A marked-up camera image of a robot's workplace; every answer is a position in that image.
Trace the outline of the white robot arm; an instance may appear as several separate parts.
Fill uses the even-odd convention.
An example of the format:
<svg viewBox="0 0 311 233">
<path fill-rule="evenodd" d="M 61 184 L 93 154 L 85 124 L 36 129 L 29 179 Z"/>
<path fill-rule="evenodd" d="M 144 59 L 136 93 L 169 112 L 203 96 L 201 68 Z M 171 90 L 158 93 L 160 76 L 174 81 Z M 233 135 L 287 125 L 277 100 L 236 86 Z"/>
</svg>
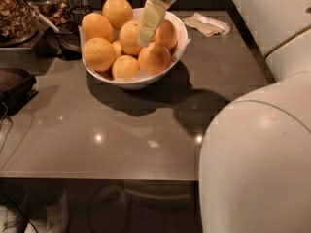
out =
<svg viewBox="0 0 311 233">
<path fill-rule="evenodd" d="M 199 157 L 203 233 L 311 233 L 311 0 L 232 0 L 275 82 L 212 120 Z"/>
</svg>

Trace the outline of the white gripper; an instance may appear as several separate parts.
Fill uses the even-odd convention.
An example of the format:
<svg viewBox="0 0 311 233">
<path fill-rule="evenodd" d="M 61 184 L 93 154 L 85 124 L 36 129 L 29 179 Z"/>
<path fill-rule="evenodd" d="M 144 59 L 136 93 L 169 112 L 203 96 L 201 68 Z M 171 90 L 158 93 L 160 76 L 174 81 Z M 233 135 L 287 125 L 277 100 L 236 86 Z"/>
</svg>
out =
<svg viewBox="0 0 311 233">
<path fill-rule="evenodd" d="M 168 5 L 175 3 L 177 0 L 147 0 L 145 3 L 142 25 L 139 31 L 137 43 L 141 47 L 147 47 L 157 29 L 160 27 L 168 8 Z"/>
</svg>

